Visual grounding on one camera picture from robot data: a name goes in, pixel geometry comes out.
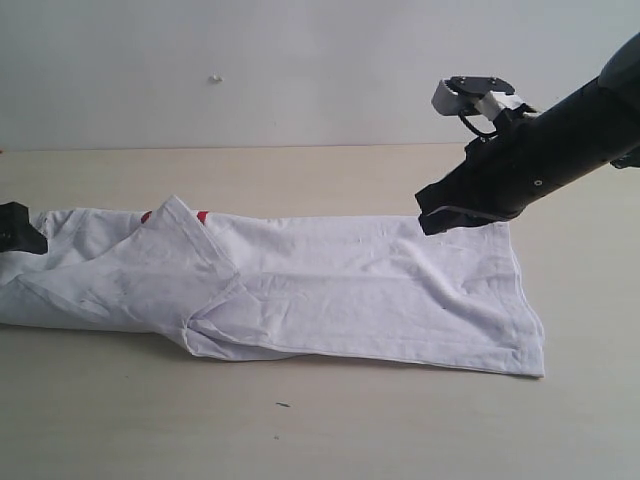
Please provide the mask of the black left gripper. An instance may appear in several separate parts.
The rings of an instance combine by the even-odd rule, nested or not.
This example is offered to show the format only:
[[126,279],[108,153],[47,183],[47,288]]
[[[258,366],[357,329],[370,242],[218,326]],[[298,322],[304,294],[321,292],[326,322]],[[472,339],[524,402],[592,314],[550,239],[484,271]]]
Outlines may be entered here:
[[48,252],[47,239],[31,224],[25,205],[9,202],[0,206],[0,252]]

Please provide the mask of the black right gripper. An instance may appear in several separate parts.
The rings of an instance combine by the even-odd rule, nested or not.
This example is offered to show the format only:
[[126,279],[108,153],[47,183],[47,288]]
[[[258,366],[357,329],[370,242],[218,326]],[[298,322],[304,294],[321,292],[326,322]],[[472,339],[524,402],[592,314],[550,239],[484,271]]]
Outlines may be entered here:
[[425,235],[509,222],[570,183],[570,117],[545,112],[473,147],[464,162],[419,190]]

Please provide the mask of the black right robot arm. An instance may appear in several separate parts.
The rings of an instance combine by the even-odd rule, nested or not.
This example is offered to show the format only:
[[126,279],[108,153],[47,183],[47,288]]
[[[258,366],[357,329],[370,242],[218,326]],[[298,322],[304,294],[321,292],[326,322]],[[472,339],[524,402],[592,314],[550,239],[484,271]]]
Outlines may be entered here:
[[638,167],[639,39],[631,38],[596,78],[545,111],[498,77],[443,79],[431,103],[475,138],[460,165],[416,193],[423,232],[508,222],[607,164]]

